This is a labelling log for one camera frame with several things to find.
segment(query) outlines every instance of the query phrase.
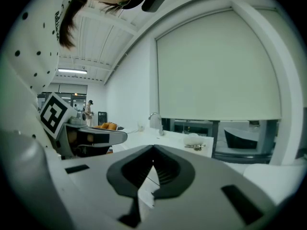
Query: kitchen faucet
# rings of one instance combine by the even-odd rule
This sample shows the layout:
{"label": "kitchen faucet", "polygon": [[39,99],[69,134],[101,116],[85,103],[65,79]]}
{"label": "kitchen faucet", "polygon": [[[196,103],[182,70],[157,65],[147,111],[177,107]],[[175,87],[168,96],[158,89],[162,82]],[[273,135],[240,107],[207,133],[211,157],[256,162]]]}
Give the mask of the kitchen faucet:
{"label": "kitchen faucet", "polygon": [[159,135],[160,136],[163,136],[164,135],[164,131],[163,131],[163,125],[162,125],[162,118],[160,116],[160,114],[158,113],[152,113],[149,115],[149,120],[152,118],[153,115],[158,115],[158,118],[159,118],[159,124],[160,124],[160,128],[159,128]]}

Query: white counter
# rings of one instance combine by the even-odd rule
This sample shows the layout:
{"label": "white counter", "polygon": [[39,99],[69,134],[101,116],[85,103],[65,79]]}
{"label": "white counter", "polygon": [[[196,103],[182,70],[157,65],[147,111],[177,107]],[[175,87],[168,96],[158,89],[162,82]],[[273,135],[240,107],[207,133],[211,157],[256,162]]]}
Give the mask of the white counter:
{"label": "white counter", "polygon": [[113,152],[131,149],[142,145],[163,145],[192,152],[201,156],[212,156],[213,137],[203,137],[205,139],[205,147],[200,151],[195,151],[193,148],[185,148],[183,138],[186,134],[164,131],[164,136],[160,136],[157,129],[147,127],[143,132],[134,132],[128,134],[128,139],[118,145],[113,146]]}

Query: ponytail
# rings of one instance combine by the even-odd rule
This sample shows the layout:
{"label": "ponytail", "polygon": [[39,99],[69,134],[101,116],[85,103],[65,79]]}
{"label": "ponytail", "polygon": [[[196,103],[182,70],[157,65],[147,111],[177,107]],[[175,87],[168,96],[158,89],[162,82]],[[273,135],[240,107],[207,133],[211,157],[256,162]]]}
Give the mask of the ponytail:
{"label": "ponytail", "polygon": [[73,18],[76,13],[84,7],[87,0],[71,0],[65,12],[61,27],[59,29],[59,43],[66,48],[74,47],[71,31],[75,28]]}
{"label": "ponytail", "polygon": [[122,7],[120,7],[118,4],[113,4],[113,3],[108,3],[108,2],[99,2],[99,3],[108,5],[106,8],[103,9],[105,13],[110,13],[110,14],[115,15],[118,11],[122,9]]}

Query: roller blind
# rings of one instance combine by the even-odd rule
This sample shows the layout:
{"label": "roller blind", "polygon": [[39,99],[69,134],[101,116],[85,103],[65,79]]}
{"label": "roller blind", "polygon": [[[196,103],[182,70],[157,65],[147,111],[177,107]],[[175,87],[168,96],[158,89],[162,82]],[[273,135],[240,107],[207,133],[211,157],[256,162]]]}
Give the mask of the roller blind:
{"label": "roller blind", "polygon": [[164,118],[281,118],[279,89],[259,39],[234,12],[187,23],[157,41]]}
{"label": "roller blind", "polygon": [[73,84],[60,84],[59,92],[86,94],[87,86],[86,85],[73,85]]}

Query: ceiling light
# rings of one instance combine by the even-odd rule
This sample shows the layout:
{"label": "ceiling light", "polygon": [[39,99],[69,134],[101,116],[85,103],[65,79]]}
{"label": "ceiling light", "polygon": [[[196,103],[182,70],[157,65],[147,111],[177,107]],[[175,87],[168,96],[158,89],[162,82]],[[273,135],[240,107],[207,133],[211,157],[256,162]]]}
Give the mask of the ceiling light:
{"label": "ceiling light", "polygon": [[59,68],[58,70],[60,72],[71,72],[71,73],[87,74],[87,71],[85,71],[85,70],[74,70],[74,69],[64,69],[64,68]]}

